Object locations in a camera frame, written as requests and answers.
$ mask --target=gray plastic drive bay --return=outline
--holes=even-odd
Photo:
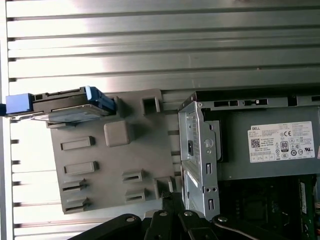
[[[161,91],[109,97],[116,115],[51,128],[65,214],[155,200],[176,186]]]

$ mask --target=qr code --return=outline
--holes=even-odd
[[[260,148],[260,139],[251,139],[251,147],[252,148]]]

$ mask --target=metal louvered wall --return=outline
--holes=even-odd
[[[171,110],[192,89],[320,82],[318,0],[2,0],[0,13],[3,102],[85,85],[106,93],[161,89],[177,169]],[[65,240],[133,211],[63,215],[41,122],[4,119],[3,148],[2,239]]]

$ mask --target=blue plastic tab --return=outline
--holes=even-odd
[[[32,112],[31,96],[30,93],[6,96],[6,114]]]
[[[116,103],[111,100],[109,97],[103,94],[95,86],[85,86],[86,98],[89,102],[98,102],[99,108],[107,108],[111,111],[116,110]]]

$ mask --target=power supply label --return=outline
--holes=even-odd
[[[251,163],[315,157],[311,121],[251,126],[248,140]]]

